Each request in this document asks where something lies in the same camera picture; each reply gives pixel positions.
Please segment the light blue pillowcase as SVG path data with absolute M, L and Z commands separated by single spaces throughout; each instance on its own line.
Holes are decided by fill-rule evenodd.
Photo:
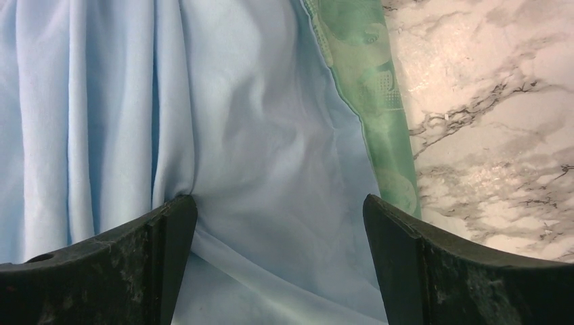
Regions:
M 174 324 L 385 324 L 377 190 L 301 1 L 2 1 L 1 261 L 181 194 Z

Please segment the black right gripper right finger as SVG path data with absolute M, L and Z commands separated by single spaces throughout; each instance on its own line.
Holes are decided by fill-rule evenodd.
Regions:
M 375 195 L 363 221 L 390 324 L 572 324 L 573 265 L 515 255 Z

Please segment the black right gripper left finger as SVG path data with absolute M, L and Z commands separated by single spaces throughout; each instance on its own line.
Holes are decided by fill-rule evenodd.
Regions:
M 198 212 L 179 196 L 107 232 L 1 265 L 2 324 L 170 324 Z

